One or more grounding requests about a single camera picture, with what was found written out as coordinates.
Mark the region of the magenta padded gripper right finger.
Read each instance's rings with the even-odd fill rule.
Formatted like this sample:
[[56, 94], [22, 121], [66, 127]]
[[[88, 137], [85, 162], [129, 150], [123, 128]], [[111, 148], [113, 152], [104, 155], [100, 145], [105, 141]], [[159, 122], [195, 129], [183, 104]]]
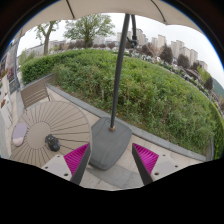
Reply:
[[132, 155], [144, 185], [181, 169], [170, 156], [164, 153], [157, 154], [136, 143], [132, 144]]

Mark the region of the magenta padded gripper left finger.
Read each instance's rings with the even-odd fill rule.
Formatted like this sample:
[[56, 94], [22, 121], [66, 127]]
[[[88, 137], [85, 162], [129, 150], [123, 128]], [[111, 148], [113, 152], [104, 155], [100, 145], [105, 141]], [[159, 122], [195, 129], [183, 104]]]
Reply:
[[79, 185], [89, 162], [90, 154], [91, 146], [87, 143], [65, 156], [55, 155], [42, 169]]

